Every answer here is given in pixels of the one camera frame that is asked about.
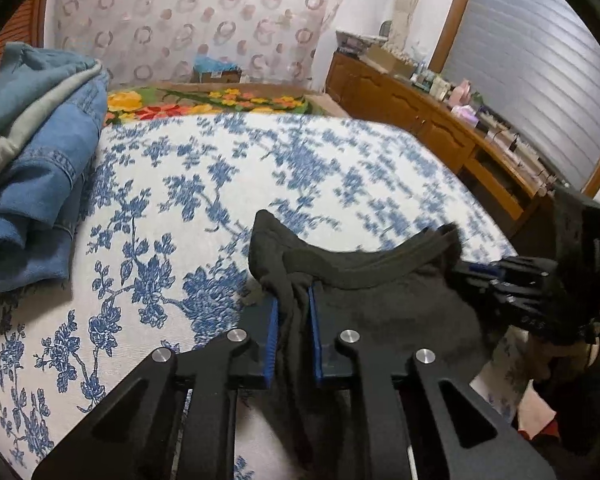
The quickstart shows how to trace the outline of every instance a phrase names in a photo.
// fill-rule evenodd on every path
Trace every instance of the folded clothes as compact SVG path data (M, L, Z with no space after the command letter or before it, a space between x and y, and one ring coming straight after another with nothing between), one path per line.
M424 231L391 251L331 253L298 239L269 212L257 213L249 268L279 307L272 390L299 459L317 478L337 478L346 413L334 392L306 379L313 374L308 287L318 311L329 312L343 330L358 330L405 361L420 348L432 349L469 383L491 348L474 309L445 281L460 254L453 225Z
M7 43L0 60L0 135L36 99L94 65L96 60L74 52Z
M0 136L0 172L22 151L31 136L36 133L49 115L89 79L98 75L101 70L102 65L97 63L92 68L70 76L33 101L13 121L5 135Z
M102 130L108 78L101 70L73 92L0 173L0 292L68 276L83 173Z
M54 225L98 145L108 77L100 72L56 108L0 174L0 214L37 220L48 228Z

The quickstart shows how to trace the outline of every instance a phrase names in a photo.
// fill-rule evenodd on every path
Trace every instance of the wooden drawer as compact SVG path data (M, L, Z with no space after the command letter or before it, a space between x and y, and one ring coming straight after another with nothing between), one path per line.
M515 197L478 160L473 157L469 158L464 167L486 187L511 218L518 220L522 216L522 206Z
M436 110L432 109L425 121L418 135L420 142L458 174L474 150L475 142L460 126Z
M355 63L352 66L355 72L341 90L340 106L355 119L386 122L385 76L359 61L346 57L345 60L345 63Z

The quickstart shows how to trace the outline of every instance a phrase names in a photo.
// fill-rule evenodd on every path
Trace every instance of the white bedspread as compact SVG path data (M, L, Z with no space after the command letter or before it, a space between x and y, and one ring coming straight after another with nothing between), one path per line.
M188 351L237 322L261 208L329 250L390 248L455 221L465 259L514 254L414 137L364 121L228 114L108 127L84 199L71 280L0 294L0 451L26 480L151 350ZM516 334L474 381L507 418L526 386ZM236 478L297 478L257 406L238 402Z

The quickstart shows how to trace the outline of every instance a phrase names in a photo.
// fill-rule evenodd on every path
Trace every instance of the window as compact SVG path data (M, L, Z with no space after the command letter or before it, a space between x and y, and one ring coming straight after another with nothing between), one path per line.
M469 0L443 75L466 78L581 188L600 158L600 46L565 0Z

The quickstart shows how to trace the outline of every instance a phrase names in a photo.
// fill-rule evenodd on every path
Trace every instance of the gray-green cloth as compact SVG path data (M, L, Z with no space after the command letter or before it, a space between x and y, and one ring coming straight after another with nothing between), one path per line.
M64 50L9 42L0 60L0 135L30 104L96 60Z

